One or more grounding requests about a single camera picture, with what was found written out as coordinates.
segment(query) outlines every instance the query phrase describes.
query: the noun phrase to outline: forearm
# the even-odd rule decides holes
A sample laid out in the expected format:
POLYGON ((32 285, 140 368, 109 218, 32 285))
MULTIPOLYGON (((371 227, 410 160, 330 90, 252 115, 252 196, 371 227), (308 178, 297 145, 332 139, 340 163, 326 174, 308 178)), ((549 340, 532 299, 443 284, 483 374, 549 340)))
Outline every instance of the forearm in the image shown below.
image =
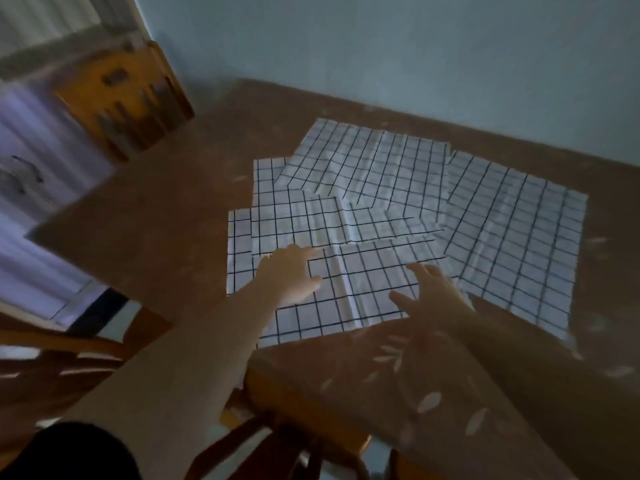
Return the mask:
POLYGON ((119 437, 146 479, 182 478, 206 445, 278 297, 254 280, 140 352, 66 414, 119 437))
POLYGON ((638 477, 637 398, 529 323, 467 323, 460 341, 578 478, 638 477))

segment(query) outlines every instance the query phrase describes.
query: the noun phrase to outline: table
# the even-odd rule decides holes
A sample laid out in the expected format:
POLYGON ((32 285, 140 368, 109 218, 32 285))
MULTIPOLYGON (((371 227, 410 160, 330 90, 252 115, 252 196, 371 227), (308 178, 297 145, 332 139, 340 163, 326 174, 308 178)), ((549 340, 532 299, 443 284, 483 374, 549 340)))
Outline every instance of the table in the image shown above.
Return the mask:
MULTIPOLYGON (((252 160, 292 154, 318 117, 449 141, 455 149, 587 193, 570 330, 580 354, 594 367, 620 375, 620 366, 628 372, 640 362, 640 350, 634 346, 640 332, 635 319, 640 251, 636 245, 638 224, 632 218, 634 206, 640 202, 640 168, 274 84, 240 81, 212 113, 198 116, 166 137, 39 227, 31 238, 171 321, 206 315, 225 293, 227 211, 251 204, 252 160)), ((505 314, 491 307, 486 312, 505 314)), ((470 473, 465 469, 469 465, 476 478, 500 477, 505 471, 492 470, 491 465, 515 468, 527 455, 528 459, 545 458, 554 463, 552 453, 536 443, 535 435, 500 391, 491 388, 492 383, 473 359, 447 345, 442 337, 416 339, 426 352, 412 363, 426 360, 455 367, 442 377, 428 378, 422 377, 423 369, 401 369, 409 374, 400 383, 409 387, 410 394, 403 392, 396 374, 388 370, 390 364, 372 361, 374 352, 381 353, 380 345, 391 345, 389 335, 419 336, 409 322, 398 320, 364 332, 309 339, 304 346, 284 344, 263 349, 254 354, 251 366, 355 418, 364 428, 400 444, 412 459, 429 464, 447 478, 464 478, 470 473), (362 382, 375 372, 373 365, 380 366, 376 377, 380 383, 371 393, 362 382), (311 382, 307 379, 311 374, 301 372, 305 370, 324 379, 311 382), (466 436, 461 434, 458 417, 453 419, 443 412, 438 416, 441 420, 423 422, 407 416, 411 409, 411 405, 407 409, 407 397, 419 400, 422 388, 445 378, 450 379, 445 381, 448 389, 443 397, 454 397, 452 402, 468 415, 478 402, 467 380, 469 375, 487 384, 490 391, 484 395, 491 397, 492 410, 500 411, 494 418, 499 421, 481 430, 486 437, 478 436, 483 441, 477 446, 463 441, 466 436), (329 379, 329 386, 320 390, 329 379), (457 424, 454 429, 462 439, 452 440, 452 424, 457 424), (520 441, 509 439, 510 435, 520 441), (487 452, 500 451, 494 447, 496 442, 503 452, 509 452, 511 463, 507 457, 503 458, 507 463, 487 457, 487 452), (531 453, 533 444, 535 455, 531 453), (461 451, 468 461, 460 461, 461 451)), ((407 356, 420 354, 415 352, 420 346, 407 346, 407 350, 407 356)), ((638 374, 628 373, 620 380, 640 392, 638 374)), ((561 475, 554 468, 547 473, 561 475)))

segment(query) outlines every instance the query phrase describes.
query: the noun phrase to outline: chair backrest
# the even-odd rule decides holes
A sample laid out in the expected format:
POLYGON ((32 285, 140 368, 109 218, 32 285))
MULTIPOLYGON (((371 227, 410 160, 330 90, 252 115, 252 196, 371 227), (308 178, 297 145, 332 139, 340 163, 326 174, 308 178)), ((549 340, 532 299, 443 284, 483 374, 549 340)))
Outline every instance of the chair backrest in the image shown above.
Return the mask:
POLYGON ((0 469, 131 355, 111 340, 68 337, 2 313, 0 351, 0 469))
POLYGON ((157 44, 100 52, 78 63, 54 93, 119 161, 128 161, 193 117, 157 44))

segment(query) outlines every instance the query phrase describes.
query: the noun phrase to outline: light blue wall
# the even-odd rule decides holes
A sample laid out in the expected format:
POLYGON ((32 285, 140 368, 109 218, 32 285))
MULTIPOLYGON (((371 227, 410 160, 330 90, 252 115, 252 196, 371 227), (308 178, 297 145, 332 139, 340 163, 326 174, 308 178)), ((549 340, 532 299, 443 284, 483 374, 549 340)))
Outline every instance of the light blue wall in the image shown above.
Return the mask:
POLYGON ((640 165, 640 0, 137 0, 197 107, 251 77, 640 165))

